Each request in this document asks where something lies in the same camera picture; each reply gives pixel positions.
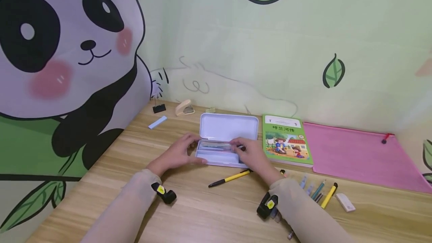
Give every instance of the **yellow label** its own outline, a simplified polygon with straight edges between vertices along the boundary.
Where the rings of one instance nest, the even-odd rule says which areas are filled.
[[[268,201],[268,203],[267,203],[267,207],[268,207],[269,209],[272,209],[273,207],[275,207],[275,203],[273,202],[273,200]]]
[[[159,192],[160,194],[165,194],[165,188],[162,187],[161,185],[159,185],[159,187],[157,187],[157,192]]]

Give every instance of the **pink folder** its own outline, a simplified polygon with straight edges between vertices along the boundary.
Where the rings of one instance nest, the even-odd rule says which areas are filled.
[[[364,183],[432,194],[432,187],[391,135],[304,123],[313,171]]]

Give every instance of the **panda mural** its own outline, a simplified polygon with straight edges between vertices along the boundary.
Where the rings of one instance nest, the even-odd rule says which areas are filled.
[[[0,237],[55,208],[156,94],[144,33],[137,0],[0,0]]]

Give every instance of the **beige sleeve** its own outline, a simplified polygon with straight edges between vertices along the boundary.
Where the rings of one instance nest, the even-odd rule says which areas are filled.
[[[354,242],[295,180],[278,180],[270,186],[269,192],[278,196],[277,208],[301,243]]]
[[[151,184],[160,178],[145,169],[133,175],[117,198],[88,230],[82,243],[133,243],[156,192]]]

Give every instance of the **white eraser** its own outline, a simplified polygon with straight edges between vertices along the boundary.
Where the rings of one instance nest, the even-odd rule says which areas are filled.
[[[339,201],[339,203],[342,205],[346,212],[353,212],[356,210],[356,208],[353,206],[353,204],[345,194],[337,193],[336,199]]]

